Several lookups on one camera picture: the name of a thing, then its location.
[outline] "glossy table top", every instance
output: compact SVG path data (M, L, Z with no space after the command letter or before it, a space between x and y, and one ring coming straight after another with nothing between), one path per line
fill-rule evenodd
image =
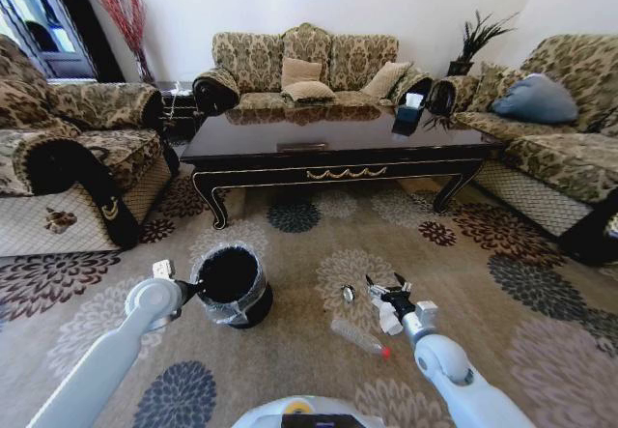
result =
M274 155L290 150L344 151L418 149L452 146L499 146L481 131L448 128L425 111L417 126L395 120L392 108L359 111L359 114L312 116L295 110L286 117L243 117L225 113L209 117L186 147L181 160Z

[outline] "dark wooden coffee table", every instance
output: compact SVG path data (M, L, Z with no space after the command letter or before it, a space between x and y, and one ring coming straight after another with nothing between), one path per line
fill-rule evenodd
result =
M395 120L392 108L358 114L271 114L209 117L181 161L195 165L196 191L211 207L214 228L227 224L218 188L451 176L434 210L450 199L503 148L472 128L448 128L425 112L417 127Z

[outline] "decorative red branches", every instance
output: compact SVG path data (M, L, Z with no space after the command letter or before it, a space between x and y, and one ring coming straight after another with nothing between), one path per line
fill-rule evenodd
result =
M146 5L144 0L99 0L125 38L128 48L137 55L142 50Z

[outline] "carpet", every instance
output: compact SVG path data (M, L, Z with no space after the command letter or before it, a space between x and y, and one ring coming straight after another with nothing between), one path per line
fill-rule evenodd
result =
M439 330L538 426L616 426L618 282L561 255L534 226L469 186L446 214L431 180L227 190L230 227L211 228L188 169L126 252L0 260L0 414L24 426L89 346L124 318L126 293L174 260L242 240L260 254L274 303L247 330L217 326L193 299L147 334L97 426L229 427L273 399L349 400L402 428L452 426L402 335L379 334L365 274L413 285ZM341 286L356 291L346 304ZM392 349L383 361L329 330L345 318Z

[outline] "floral patterned sofa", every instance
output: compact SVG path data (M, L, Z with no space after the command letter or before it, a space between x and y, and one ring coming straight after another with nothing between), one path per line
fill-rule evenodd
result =
M490 112L468 112L479 83L473 76L446 77L436 85L449 91L457 122L508 144L476 182L582 259L608 260L608 250L618 256L614 240L600 235L618 213L618 36L548 38L520 70L545 72L560 81L576 101L576 123L527 124Z
M48 84L0 36L0 256L137 243L178 170L143 84Z
M396 61L398 48L398 40L388 35L334 35L308 23L282 35L219 33L212 38L216 67L198 75L194 96L205 115L231 109L228 117L237 123L295 121L301 116L305 122L345 120L354 114L369 120L374 108L368 106L399 104L411 91L429 94L432 79L414 66L387 100L359 91L387 61ZM335 92L336 100L307 107L282 97L284 57L322 63L321 82Z

